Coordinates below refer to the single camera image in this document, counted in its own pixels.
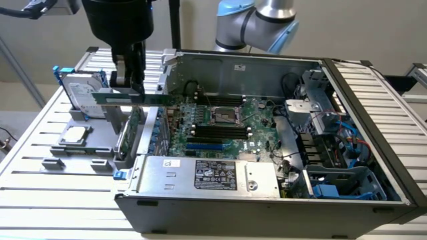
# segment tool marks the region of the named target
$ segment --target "power supply label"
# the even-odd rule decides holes
[[[196,160],[194,186],[196,189],[236,191],[236,163]]]

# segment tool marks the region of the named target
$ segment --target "gray robotic arm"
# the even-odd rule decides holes
[[[279,54],[299,28],[294,0],[222,0],[218,6],[215,51],[246,52],[250,45]]]

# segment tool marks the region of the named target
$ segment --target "floor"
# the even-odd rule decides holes
[[[48,101],[59,86],[56,84],[36,86]],[[16,139],[25,132],[40,110],[21,83],[0,82],[0,127],[5,128]],[[0,129],[0,139],[5,140],[8,137],[7,132]],[[0,152],[0,162],[4,157],[5,155]]]

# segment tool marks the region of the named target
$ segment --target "gray wall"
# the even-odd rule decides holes
[[[3,0],[21,8],[25,0]],[[219,0],[182,0],[182,47],[211,50]],[[427,63],[426,0],[295,0],[300,28],[287,55],[371,60],[387,74]],[[171,47],[168,1],[158,0],[148,48]],[[0,16],[0,35],[36,83],[55,83],[53,65],[73,66],[88,46],[101,46],[83,10],[75,16],[25,20]],[[16,81],[0,59],[0,81]]]

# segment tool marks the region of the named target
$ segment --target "motherboard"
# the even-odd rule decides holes
[[[167,118],[168,156],[272,161],[271,147],[279,139],[271,100],[187,99],[167,109]]]

